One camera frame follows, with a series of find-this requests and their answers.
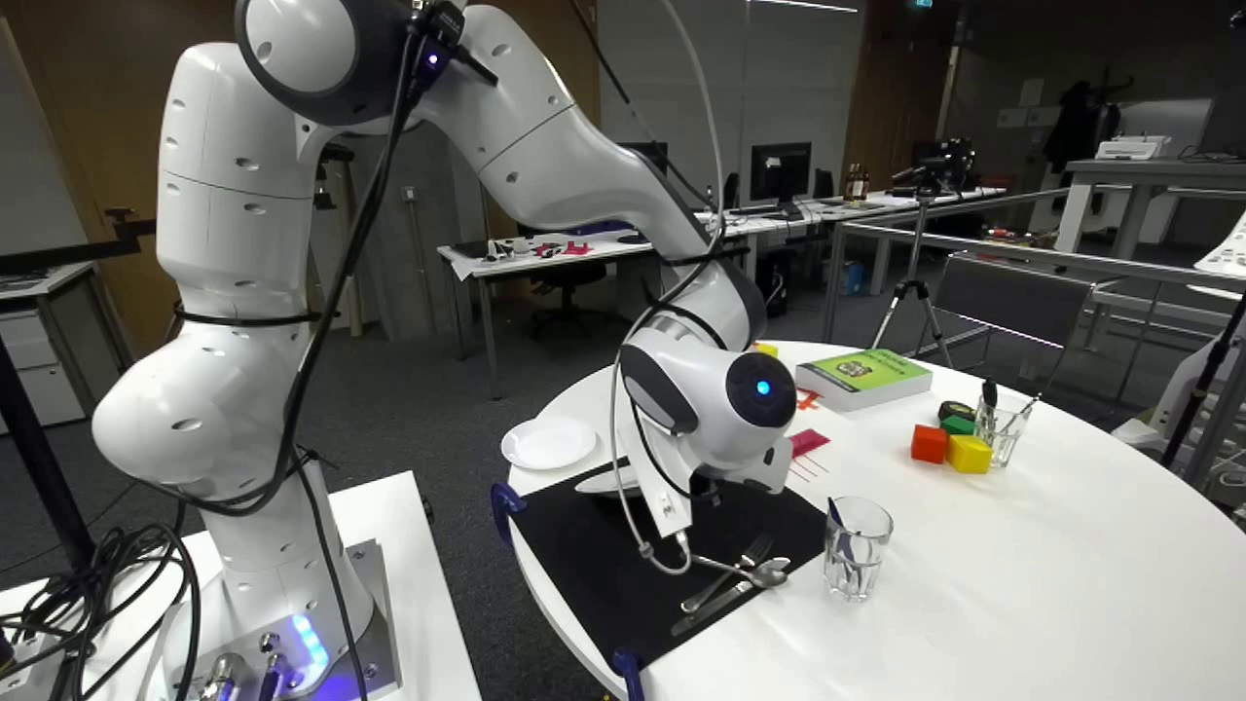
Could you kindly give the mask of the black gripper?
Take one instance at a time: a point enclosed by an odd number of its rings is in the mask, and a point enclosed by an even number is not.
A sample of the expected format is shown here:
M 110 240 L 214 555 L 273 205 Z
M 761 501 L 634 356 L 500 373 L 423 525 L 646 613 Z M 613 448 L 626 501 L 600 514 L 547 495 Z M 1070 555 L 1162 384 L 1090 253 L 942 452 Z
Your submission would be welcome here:
M 704 475 L 704 470 L 695 470 L 687 478 L 687 501 L 695 510 L 721 510 L 726 500 L 742 500 L 742 495 L 754 495 L 754 482 L 726 482 L 726 478 Z

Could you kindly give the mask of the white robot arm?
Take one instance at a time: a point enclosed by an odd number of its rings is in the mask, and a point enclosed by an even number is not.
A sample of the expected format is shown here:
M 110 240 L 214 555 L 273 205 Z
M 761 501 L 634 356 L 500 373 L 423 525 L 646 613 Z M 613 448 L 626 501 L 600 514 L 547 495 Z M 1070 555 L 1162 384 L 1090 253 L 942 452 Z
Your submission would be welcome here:
M 123 475 L 199 501 L 225 623 L 340 658 L 375 618 L 324 495 L 288 462 L 310 362 L 315 169 L 341 131 L 441 129 L 525 225 L 626 222 L 677 286 L 617 342 L 626 397 L 680 461 L 642 478 L 660 532 L 694 475 L 785 482 L 789 373 L 754 352 L 754 294 L 660 177 L 607 139 L 519 21 L 469 0 L 236 0 L 229 43 L 180 56 L 159 129 L 155 260 L 180 330 L 112 382 L 93 440 Z

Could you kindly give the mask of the white robot base platform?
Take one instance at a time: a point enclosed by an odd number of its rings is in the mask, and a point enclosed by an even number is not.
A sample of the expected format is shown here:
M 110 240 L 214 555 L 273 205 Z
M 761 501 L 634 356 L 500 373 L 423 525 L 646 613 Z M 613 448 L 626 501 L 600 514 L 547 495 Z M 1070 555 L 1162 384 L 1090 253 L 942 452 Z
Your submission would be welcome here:
M 333 495 L 290 482 L 206 517 L 183 570 L 140 556 L 88 641 L 88 701 L 478 701 L 414 475 Z

